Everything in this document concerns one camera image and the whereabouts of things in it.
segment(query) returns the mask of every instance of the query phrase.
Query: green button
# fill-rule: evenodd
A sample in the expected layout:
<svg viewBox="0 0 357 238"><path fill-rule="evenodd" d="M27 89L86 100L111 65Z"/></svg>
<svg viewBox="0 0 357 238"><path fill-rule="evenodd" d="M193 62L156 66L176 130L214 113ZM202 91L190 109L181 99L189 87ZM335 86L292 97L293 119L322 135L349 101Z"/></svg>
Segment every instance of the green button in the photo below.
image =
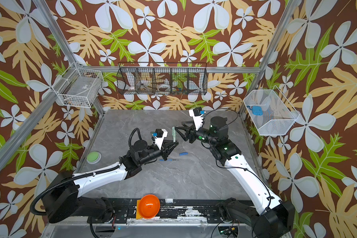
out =
<svg viewBox="0 0 357 238"><path fill-rule="evenodd" d="M94 162L99 158L99 153L97 151L90 152L89 155L87 155L87 161L89 162Z"/></svg>

